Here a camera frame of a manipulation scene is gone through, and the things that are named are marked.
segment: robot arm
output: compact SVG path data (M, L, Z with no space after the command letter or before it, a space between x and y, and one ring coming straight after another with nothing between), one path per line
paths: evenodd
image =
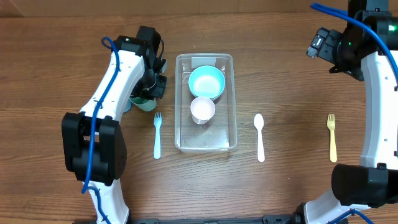
M163 97L167 78L160 73L165 71L167 63L165 59L156 57L160 42L163 44L155 29L143 26L140 27L137 37L119 36L114 41L120 61L119 72L96 116L95 135L98 135L99 141L95 142L88 183L89 187L99 190L89 191L97 211L97 223L104 223L102 211L113 224L129 223L131 219L120 183L127 159L120 121L130 97L148 100ZM94 95L78 114L66 113L62 120L65 164L80 181L84 181L86 177L90 141L88 137L96 137L90 136L94 109L115 69L116 55L112 52L109 67Z
M398 61L398 52L392 54ZM305 204L305 223L324 224L350 209L362 211L396 203L396 191L388 188L398 178L397 81L387 58L377 52L362 59L361 70L366 87L366 137L361 167L337 165L332 188Z
M397 19L388 12L388 1L352 0L348 8L348 15L376 32L398 61ZM330 73L345 72L365 81L366 136L361 166L338 164L332 173L331 189L303 206L303 220L334 223L332 220L351 209L360 211L397 203L398 91L387 57L365 30L352 24L342 34L321 28L307 55L333 63Z

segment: white paper cup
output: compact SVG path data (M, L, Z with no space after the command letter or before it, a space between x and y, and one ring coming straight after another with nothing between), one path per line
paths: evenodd
M206 124L216 113L216 105L206 97L195 98L191 103L192 119L196 124Z

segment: wood grain surface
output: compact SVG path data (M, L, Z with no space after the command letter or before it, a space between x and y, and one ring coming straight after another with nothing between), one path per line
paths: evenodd
M345 23L314 13L215 16L68 17L0 20L0 223L71 223L95 218L81 182L65 168L61 120L77 113L100 83L108 35L155 27L165 41L169 84L155 111L122 119L128 149L122 188L134 218L260 217L292 213L330 188L328 113L336 114L338 162L359 164L364 83L328 73L306 56L321 26ZM174 146L175 58L215 52L234 60L238 146L226 154L182 154ZM153 159L161 111L162 158ZM256 113L266 161L256 156ZM396 223L397 207L365 214ZM362 223L359 217L352 223Z
M314 0L1 0L6 8L24 17L136 16L159 14L220 14L237 12L312 12ZM347 9L347 0L317 0L330 7ZM390 11L398 1L389 1Z

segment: plastic spoon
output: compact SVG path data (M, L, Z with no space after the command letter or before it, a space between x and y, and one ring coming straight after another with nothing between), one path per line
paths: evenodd
M254 127L257 128L257 158L259 162L264 162L266 159L266 155L264 153L264 146L262 144L262 134L261 129L264 127L264 119L262 118L261 114L256 114L254 117Z

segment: yellow fork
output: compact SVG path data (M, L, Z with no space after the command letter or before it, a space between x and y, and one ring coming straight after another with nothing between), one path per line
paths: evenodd
M335 115L329 114L328 117L328 129L330 130L330 151L329 158L332 162L337 161L337 151L336 151L336 140L335 140Z

